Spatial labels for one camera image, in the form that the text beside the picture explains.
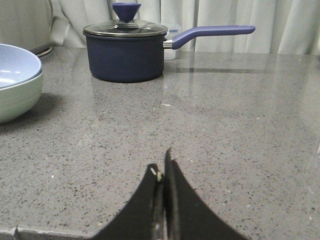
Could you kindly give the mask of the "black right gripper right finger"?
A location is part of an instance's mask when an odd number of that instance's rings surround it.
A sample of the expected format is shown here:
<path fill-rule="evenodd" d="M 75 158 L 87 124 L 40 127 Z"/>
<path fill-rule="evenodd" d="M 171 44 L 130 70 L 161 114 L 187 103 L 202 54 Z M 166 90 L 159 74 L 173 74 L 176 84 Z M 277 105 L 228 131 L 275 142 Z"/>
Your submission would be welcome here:
<path fill-rule="evenodd" d="M 245 240 L 197 195 L 171 158 L 164 159 L 164 208 L 169 240 Z"/>

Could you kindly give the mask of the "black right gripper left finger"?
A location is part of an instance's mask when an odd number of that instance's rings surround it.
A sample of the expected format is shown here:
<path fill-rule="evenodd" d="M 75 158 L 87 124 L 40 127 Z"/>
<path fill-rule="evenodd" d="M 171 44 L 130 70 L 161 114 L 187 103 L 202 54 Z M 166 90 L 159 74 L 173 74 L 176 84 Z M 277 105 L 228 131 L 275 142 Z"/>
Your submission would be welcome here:
<path fill-rule="evenodd" d="M 155 163 L 149 164 L 124 208 L 93 240 L 163 240 L 164 183 Z"/>

